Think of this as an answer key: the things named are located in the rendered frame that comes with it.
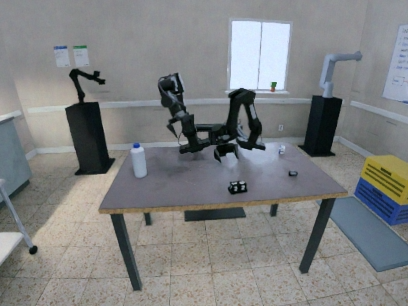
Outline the white plastic bottle with blue cap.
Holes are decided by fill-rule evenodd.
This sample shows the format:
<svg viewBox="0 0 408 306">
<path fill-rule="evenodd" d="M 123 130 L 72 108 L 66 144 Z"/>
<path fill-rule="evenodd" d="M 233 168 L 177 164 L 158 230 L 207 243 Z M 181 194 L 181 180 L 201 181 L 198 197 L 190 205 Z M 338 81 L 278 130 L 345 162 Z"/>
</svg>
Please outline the white plastic bottle with blue cap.
<svg viewBox="0 0 408 306">
<path fill-rule="evenodd" d="M 139 143 L 133 144 L 131 149 L 131 156 L 134 168 L 135 177 L 141 178 L 147 175 L 144 149 L 140 147 Z"/>
</svg>

